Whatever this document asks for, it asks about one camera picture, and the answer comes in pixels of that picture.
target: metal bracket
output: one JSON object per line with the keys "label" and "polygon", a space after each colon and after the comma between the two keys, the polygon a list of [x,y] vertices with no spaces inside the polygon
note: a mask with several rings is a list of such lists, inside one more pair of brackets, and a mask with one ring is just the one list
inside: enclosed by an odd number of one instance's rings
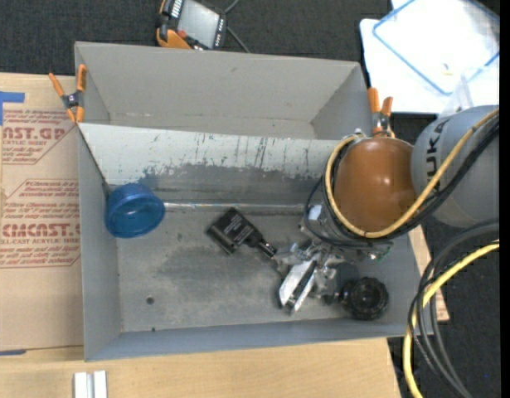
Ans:
{"label": "metal bracket", "polygon": [[107,373],[94,371],[74,373],[72,398],[107,398]]}

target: cardboard sheet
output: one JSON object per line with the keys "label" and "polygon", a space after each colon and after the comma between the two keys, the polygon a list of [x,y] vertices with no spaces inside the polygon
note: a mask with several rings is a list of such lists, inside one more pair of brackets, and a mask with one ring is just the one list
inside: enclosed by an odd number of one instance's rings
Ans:
{"label": "cardboard sheet", "polygon": [[80,345],[78,130],[47,75],[0,74],[0,91],[24,94],[2,106],[0,351]]}

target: orange clip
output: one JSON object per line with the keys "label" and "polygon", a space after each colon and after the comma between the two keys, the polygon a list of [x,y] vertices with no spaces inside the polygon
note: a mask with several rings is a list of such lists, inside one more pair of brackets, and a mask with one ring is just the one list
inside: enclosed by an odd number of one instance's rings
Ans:
{"label": "orange clip", "polygon": [[389,117],[391,116],[393,98],[386,97],[380,107],[378,89],[375,87],[369,87],[367,89],[367,97],[369,99],[369,106],[371,107],[371,113],[373,117],[372,134],[395,137],[395,133],[393,133],[393,130],[389,125]]}
{"label": "orange clip", "polygon": [[57,95],[59,95],[59,97],[61,97],[61,99],[63,100],[66,113],[73,123],[80,123],[83,121],[83,118],[85,117],[85,110],[83,108],[81,99],[83,94],[85,93],[85,88],[87,86],[87,73],[88,73],[87,67],[81,64],[78,67],[76,92],[73,93],[72,95],[65,94],[65,91],[63,91],[63,87],[61,87],[61,83],[54,74],[52,74],[51,72],[48,74],[48,78],[50,78],[52,84],[54,85],[54,89],[56,89]]}

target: black cable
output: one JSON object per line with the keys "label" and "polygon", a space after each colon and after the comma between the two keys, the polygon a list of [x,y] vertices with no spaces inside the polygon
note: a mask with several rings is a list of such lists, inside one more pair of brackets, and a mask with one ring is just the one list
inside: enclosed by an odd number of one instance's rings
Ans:
{"label": "black cable", "polygon": [[439,324],[437,323],[437,313],[435,306],[435,296],[430,300],[430,319],[432,322],[432,328],[434,329],[435,334],[435,342],[438,347],[437,352],[435,352],[430,339],[426,334],[426,326],[424,319],[424,307],[422,305],[424,294],[426,288],[433,284],[446,270],[448,270],[451,266],[457,264],[460,261],[460,258],[454,260],[452,263],[448,264],[448,266],[443,267],[446,257],[449,256],[451,250],[466,240],[472,239],[479,235],[484,235],[488,233],[494,233],[499,231],[499,221],[490,221],[487,223],[479,224],[474,227],[471,227],[461,234],[455,236],[448,244],[445,246],[442,251],[437,255],[437,257],[433,258],[431,262],[426,266],[423,275],[420,280],[418,292],[411,303],[410,312],[408,314],[408,322],[411,330],[411,335],[414,339],[416,339],[415,329],[412,327],[411,323],[411,314],[415,310],[419,320],[419,329],[420,335],[422,339],[422,343],[415,343],[419,345],[419,349],[423,354],[426,362],[432,369],[435,374],[439,374],[440,378],[446,381],[446,384],[454,390],[454,392],[458,396],[462,397],[471,397],[470,393],[466,390],[462,381],[459,379],[454,367],[451,364],[451,361],[448,357],[448,353],[445,349],[444,343],[442,341],[442,337],[439,333]]}

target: cardboard box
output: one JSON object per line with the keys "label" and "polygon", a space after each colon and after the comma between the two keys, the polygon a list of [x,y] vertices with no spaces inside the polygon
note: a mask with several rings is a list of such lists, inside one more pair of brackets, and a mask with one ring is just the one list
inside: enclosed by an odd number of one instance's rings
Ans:
{"label": "cardboard box", "polygon": [[[345,135],[371,133],[356,62],[78,42],[89,75],[78,142],[85,359],[401,336],[420,273],[407,235],[361,275],[390,294],[385,315],[349,318],[308,299],[290,316],[255,249],[227,255],[206,228],[240,208],[280,249]],[[104,226],[109,191],[151,187],[166,216],[147,235]]]}
{"label": "cardboard box", "polygon": [[48,75],[0,73],[0,93],[22,96],[0,104],[0,352],[81,345],[78,128]]}

